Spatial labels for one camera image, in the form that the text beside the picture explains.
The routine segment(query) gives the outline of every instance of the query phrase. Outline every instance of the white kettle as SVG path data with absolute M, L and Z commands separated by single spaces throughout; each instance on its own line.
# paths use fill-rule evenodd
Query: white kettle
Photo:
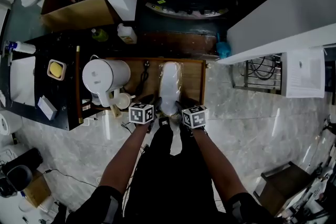
M 96 59 L 89 61 L 83 69 L 83 83 L 92 93 L 98 95 L 101 105 L 105 108 L 116 104 L 119 90 L 131 77 L 127 63 L 121 60 Z

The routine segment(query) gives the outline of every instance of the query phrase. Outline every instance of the wire rack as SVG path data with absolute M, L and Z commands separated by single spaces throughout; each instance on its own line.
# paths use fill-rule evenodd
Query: wire rack
M 234 88 L 281 94 L 280 55 L 248 60 L 230 66 L 230 79 Z

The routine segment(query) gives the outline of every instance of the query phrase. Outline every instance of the white bottle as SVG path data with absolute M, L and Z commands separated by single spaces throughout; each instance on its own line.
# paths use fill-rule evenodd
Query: white bottle
M 34 45 L 23 43 L 20 41 L 17 42 L 8 41 L 7 45 L 9 49 L 24 52 L 26 54 L 34 54 L 36 52 L 36 47 Z
M 119 24 L 118 28 L 118 36 L 124 41 L 126 44 L 136 44 L 138 41 L 138 37 L 135 34 L 134 30 L 130 26 L 124 26 L 124 24 Z

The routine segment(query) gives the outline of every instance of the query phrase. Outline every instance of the paper towel roll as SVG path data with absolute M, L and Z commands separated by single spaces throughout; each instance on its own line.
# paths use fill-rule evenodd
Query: paper towel roll
M 0 111 L 0 134 L 10 135 L 22 127 L 22 118 L 12 112 Z

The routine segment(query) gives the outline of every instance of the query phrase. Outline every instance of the yellow sponge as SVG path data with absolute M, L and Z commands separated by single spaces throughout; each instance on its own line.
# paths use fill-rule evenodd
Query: yellow sponge
M 56 62 L 52 62 L 50 65 L 50 73 L 53 74 L 56 78 L 60 78 L 62 75 L 63 67 Z

